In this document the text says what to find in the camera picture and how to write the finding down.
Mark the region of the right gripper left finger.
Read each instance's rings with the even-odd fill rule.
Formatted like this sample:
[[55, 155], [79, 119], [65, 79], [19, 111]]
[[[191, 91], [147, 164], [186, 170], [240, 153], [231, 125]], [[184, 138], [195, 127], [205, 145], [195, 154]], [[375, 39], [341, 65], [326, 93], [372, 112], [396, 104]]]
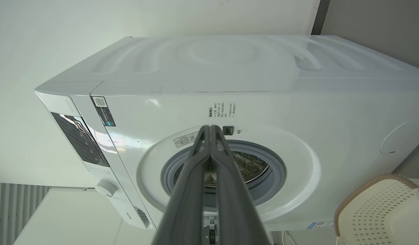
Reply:
[[205, 173], [210, 160], [210, 127], [201, 127], [183, 165], [153, 245], [200, 245]]

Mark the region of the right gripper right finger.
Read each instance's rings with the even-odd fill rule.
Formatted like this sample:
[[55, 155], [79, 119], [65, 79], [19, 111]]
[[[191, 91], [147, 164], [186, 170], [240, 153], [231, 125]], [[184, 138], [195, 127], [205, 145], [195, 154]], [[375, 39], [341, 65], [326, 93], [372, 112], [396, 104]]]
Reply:
[[216, 170], [219, 243], [269, 245], [268, 235], [253, 204], [233, 153], [216, 125], [210, 127], [210, 154]]

